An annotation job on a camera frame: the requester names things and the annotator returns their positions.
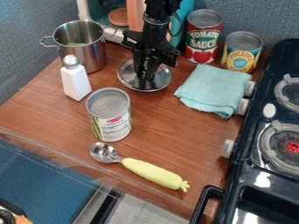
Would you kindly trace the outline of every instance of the dish towel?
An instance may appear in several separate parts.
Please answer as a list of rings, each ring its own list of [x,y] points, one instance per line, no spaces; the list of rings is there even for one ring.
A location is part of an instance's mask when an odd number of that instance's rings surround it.
[[[237,111],[251,78],[247,73],[197,65],[174,95],[189,108],[229,118]]]

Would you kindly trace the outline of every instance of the tin can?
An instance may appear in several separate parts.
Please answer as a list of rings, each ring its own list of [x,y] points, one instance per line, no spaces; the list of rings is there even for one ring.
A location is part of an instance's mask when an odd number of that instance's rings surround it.
[[[187,17],[184,56],[194,63],[209,63],[217,56],[222,17],[214,10],[195,10]]]
[[[129,96],[114,87],[105,87],[89,95],[86,108],[94,136],[104,142],[116,142],[132,129]]]
[[[261,54],[262,40],[248,31],[237,31],[226,37],[221,66],[236,72],[250,74]]]

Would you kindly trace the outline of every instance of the stainless steel pot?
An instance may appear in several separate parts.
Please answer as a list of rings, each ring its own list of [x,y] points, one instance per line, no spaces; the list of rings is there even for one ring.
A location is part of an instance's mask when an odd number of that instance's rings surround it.
[[[43,37],[39,43],[44,47],[55,47],[63,59],[67,54],[77,56],[87,73],[102,69],[106,64],[104,30],[94,21],[75,20],[60,25],[52,36]],[[44,44],[45,39],[52,39],[56,45]]]

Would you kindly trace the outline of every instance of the black stove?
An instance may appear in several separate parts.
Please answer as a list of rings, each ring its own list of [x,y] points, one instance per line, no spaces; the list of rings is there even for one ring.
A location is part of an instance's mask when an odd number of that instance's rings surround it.
[[[190,223],[210,198],[220,200],[213,223],[299,223],[299,39],[274,47],[243,128],[224,150],[226,189],[206,186]]]

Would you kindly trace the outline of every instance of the metal spoon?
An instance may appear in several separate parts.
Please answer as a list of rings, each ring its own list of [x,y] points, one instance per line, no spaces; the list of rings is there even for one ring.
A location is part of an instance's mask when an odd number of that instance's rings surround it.
[[[188,182],[183,181],[177,174],[131,157],[122,158],[114,147],[106,143],[94,143],[90,148],[90,155],[103,164],[122,163],[124,167],[135,174],[171,190],[182,189],[187,192],[187,189],[190,188]]]
[[[106,143],[94,143],[90,148],[90,155],[97,161],[103,164],[121,163],[120,157],[115,148]]]

